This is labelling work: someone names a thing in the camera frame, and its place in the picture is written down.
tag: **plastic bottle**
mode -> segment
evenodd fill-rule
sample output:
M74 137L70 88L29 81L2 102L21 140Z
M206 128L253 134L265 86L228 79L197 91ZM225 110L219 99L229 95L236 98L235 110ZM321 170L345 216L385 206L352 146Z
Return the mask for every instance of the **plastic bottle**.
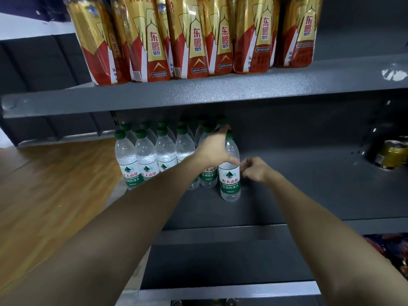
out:
M225 115L218 115L217 116L217 126L215 127L214 132L217 132L226 123L227 123L227 117L225 117Z
M143 182L143 177L137 164L136 148L126 138L126 133L123 130L116 130L115 138L116 160L119 163L126 185L130 190Z
M148 180L160 173L154 145L146 136L145 130L136 131L136 155L144 180Z
M211 123L205 123L203 125L203 134L201 135L199 145L209 136L213 133L214 126ZM216 167L210 167L208 169L205 169L201 174L200 174L200 185L202 185L204 188L212 188L214 187L218 182L217 179L217 168Z
M140 128L146 131L147 138L150 139L150 141L153 143L153 145L155 145L156 141L157 141L157 136L153 132L153 130L150 129L150 122L149 121L142 122L140 124Z
M191 139L194 141L194 134L193 132L190 130L190 127L188 126L188 123L190 122L190 119L187 117L181 117L178 125L179 126L186 126L187 127L187 134L191 137Z
M239 160L239 151L232 140L232 131L228 130L225 137L225 151L227 154ZM224 162L218 166L218 176L220 177L221 196L226 201L236 201L241 196L241 181L239 178L239 166Z
M187 127L186 126L178 126L177 127L177 141L176 141L176 152L177 152L177 160L180 163L184 160L185 157L192 155L196 147L194 146L194 142L191 137L187 134ZM199 178L193 181L189 190L197 189L200 185Z
M132 125L130 123L124 123L120 126L120 129L125 131L126 138L135 146L137 138L136 134L132 131Z
M198 127L195 131L195 136L194 136L194 145L197 148L198 143L200 141L201 135L203 134L203 124L207 122L207 118L199 118L198 119Z
M171 128L169 128L169 123L167 121L160 121L159 122L159 127L160 128L162 128L162 127L167 128L168 136L169 136L169 138L171 138L171 140L175 144L176 143L176 136L174 136L173 131L171 130Z
M167 128L157 129L157 142L155 146L160 172L177 164L176 146L167 135Z

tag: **clear plastic bottle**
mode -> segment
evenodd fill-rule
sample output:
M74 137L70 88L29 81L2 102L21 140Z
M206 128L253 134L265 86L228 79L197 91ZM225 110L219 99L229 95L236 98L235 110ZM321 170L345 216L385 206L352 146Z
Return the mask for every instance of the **clear plastic bottle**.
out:
M130 123L124 123L120 126L120 129L125 131L126 138L135 146L137 139L135 133L132 131L132 125Z
M160 172L177 164L176 146L167 135L167 128L157 129L157 142L155 146Z
M194 146L194 142L191 137L188 135L187 127L186 126L178 126L177 127L177 141L176 141L176 152L177 152L177 160L180 163L184 160L185 157L192 155L196 150L196 146ZM194 179L193 183L191 184L189 190L197 189L200 185L199 178L197 176Z
M214 126L211 123L205 123L203 125L203 134L201 135L199 145L209 136L213 133ZM210 167L208 169L205 169L201 174L200 174L200 185L202 185L204 188L212 188L214 187L218 182L217 178L217 168L216 167Z
M143 129L136 131L136 155L140 171L144 180L148 180L160 173L155 148L150 139L147 138Z
M173 141L173 143L176 143L176 136L174 136L173 131L171 130L171 128L169 128L169 123L167 121L160 121L159 122L159 127L160 128L167 128L167 132L168 132L168 136L169 138L171 138L171 140Z
M188 126L188 123L190 122L190 118L188 117L181 117L178 125L179 126L186 126L187 127L187 134L191 137L191 139L194 141L194 134L191 131L190 127Z
M228 130L225 137L225 151L227 154L239 160L239 151L232 140L232 131ZM218 166L218 176L220 177L221 196L226 201L236 201L241 196L241 181L239 177L239 166L224 162Z
M221 127L227 123L227 118L225 115L218 115L217 116L217 126L214 129L214 132L217 132Z
M126 185L131 190L143 182L143 177L137 164L136 148L126 138L126 133L123 130L116 130L115 138L116 160L119 163Z
M207 122L207 118L199 118L198 119L198 127L195 131L195 136L194 136L194 145L197 148L198 143L200 141L201 135L203 134L203 124Z
M157 141L157 136L153 132L153 130L150 129L150 122L149 121L142 122L140 124L140 128L146 131L147 138L150 139L150 141L153 143L153 145L155 145L156 141Z

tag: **person's right arm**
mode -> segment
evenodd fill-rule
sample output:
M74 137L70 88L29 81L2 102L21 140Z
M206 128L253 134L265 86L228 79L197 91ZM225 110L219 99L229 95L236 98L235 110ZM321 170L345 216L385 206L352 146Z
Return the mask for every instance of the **person's right arm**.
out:
M329 305L407 305L408 282L374 247L260 158L241 163L243 177L276 197L282 216Z

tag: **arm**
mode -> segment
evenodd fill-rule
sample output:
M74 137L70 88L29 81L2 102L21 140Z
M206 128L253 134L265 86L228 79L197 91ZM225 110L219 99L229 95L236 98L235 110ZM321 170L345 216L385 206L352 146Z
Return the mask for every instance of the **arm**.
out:
M228 127L176 166L129 191L35 268L0 306L115 305L183 193L206 168L239 164L225 152Z
M406 305L408 282L352 228L260 158L245 159L241 170L272 190L328 304Z

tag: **hand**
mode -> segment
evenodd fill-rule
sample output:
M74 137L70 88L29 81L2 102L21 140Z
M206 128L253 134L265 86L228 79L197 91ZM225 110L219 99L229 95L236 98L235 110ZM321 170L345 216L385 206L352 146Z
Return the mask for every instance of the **hand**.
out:
M225 136L231 127L226 124L217 133L208 136L195 151L205 168L215 167L224 162L239 165L239 160L225 151Z
M280 174L273 170L261 158L246 158L239 165L242 177L248 177L254 181L265 183L269 177L278 177Z

